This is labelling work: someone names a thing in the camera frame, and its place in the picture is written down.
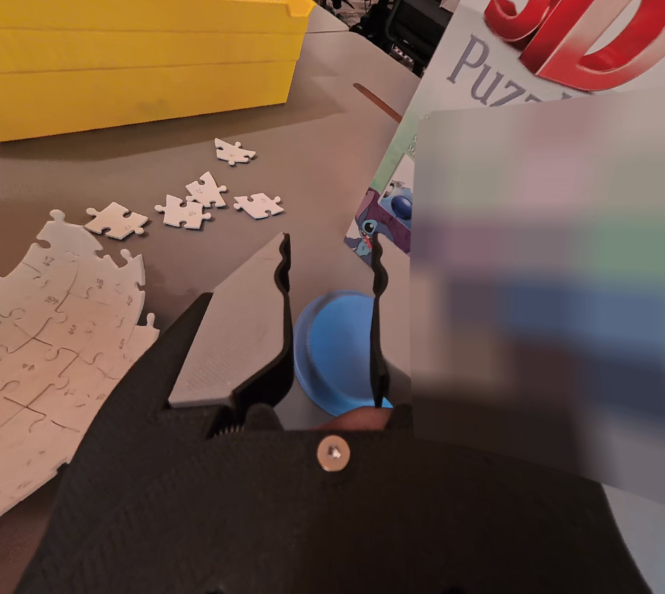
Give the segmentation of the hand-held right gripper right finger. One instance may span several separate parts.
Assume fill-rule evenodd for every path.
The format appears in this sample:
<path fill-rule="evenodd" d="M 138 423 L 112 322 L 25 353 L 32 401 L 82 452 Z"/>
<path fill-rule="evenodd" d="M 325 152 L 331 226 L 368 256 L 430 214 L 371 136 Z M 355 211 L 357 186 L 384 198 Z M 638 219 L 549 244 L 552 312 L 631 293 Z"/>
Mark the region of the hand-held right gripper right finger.
<path fill-rule="evenodd" d="M 374 302 L 370 384 L 374 406 L 411 402 L 410 258 L 387 235 L 372 237 Z"/>

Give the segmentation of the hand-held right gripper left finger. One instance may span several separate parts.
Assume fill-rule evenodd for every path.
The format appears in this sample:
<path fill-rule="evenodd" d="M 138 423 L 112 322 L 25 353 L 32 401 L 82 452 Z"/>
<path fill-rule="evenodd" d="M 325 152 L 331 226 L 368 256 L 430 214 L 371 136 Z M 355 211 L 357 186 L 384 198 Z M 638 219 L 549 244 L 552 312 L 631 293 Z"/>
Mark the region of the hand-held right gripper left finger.
<path fill-rule="evenodd" d="M 255 405 L 274 409 L 294 382 L 291 237 L 278 233 L 168 332 L 168 406 L 201 434 L 240 432 Z"/>

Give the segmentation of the yellow plastic bin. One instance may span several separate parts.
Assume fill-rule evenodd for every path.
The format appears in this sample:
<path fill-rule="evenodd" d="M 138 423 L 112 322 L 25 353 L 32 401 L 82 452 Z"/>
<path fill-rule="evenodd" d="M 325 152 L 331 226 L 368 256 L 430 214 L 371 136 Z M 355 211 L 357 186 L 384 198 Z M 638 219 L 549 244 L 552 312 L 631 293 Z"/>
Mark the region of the yellow plastic bin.
<path fill-rule="evenodd" d="M 1 0 L 1 141 L 284 103 L 312 0 Z"/>

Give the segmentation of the partly built puzzle ball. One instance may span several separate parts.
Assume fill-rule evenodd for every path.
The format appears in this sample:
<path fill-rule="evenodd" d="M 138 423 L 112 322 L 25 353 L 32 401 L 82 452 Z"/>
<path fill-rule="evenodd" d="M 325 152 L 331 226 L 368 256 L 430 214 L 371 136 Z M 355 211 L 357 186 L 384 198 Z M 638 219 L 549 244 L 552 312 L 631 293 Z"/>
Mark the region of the partly built puzzle ball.
<path fill-rule="evenodd" d="M 117 264 L 61 210 L 1 277 L 1 514 L 71 463 L 104 402 L 157 340 L 141 255 Z"/>

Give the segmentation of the white puzzle piece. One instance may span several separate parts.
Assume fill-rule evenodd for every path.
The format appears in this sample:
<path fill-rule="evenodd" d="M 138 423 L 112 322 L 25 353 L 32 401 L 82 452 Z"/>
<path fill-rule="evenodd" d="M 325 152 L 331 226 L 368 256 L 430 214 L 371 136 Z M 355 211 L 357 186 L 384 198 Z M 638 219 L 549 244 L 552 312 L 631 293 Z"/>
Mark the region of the white puzzle piece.
<path fill-rule="evenodd" d="M 84 227 L 96 234 L 105 234 L 116 240 L 123 240 L 130 234 L 144 233 L 143 226 L 148 222 L 148 216 L 130 212 L 128 208 L 112 202 L 101 211 L 95 208 L 87 208 L 87 214 L 92 220 Z"/>
<path fill-rule="evenodd" d="M 284 208 L 280 206 L 280 197 L 270 198 L 263 192 L 250 196 L 234 197 L 234 200 L 233 207 L 236 210 L 245 212 L 255 220 L 275 216 L 284 212 Z"/>
<path fill-rule="evenodd" d="M 256 151 L 243 148 L 239 141 L 230 143 L 220 138 L 215 138 L 214 146 L 216 158 L 227 163 L 230 167 L 248 164 L 257 155 Z"/>
<path fill-rule="evenodd" d="M 199 230 L 204 221 L 212 219 L 210 213 L 204 212 L 204 206 L 195 201 L 183 201 L 180 198 L 167 194 L 165 205 L 156 205 L 154 210 L 162 213 L 163 224 L 175 228 L 184 225 L 187 229 Z"/>
<path fill-rule="evenodd" d="M 217 185 L 212 174 L 207 171 L 199 177 L 197 181 L 193 181 L 186 185 L 188 195 L 186 196 L 187 202 L 197 202 L 204 208 L 226 208 L 226 202 L 222 197 L 223 193 L 228 191 L 225 185 Z"/>

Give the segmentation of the printed puzzle box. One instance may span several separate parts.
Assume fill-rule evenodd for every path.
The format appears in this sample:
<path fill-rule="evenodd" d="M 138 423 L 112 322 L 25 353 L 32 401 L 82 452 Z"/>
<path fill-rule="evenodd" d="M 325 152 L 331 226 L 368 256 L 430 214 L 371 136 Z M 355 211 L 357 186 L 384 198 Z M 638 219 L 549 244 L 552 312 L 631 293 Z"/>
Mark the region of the printed puzzle box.
<path fill-rule="evenodd" d="M 416 137 L 433 111 L 664 87 L 664 0 L 458 0 L 345 244 L 410 252 Z"/>

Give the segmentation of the blue plastic stand dish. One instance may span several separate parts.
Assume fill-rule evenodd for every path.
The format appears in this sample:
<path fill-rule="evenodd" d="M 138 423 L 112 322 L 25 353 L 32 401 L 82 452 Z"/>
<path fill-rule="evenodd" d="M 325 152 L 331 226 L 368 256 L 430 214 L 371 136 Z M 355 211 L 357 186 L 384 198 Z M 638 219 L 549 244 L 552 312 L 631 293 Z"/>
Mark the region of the blue plastic stand dish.
<path fill-rule="evenodd" d="M 339 416 L 374 406 L 370 328 L 374 299 L 337 290 L 314 299 L 293 329 L 294 370 L 307 396 Z"/>

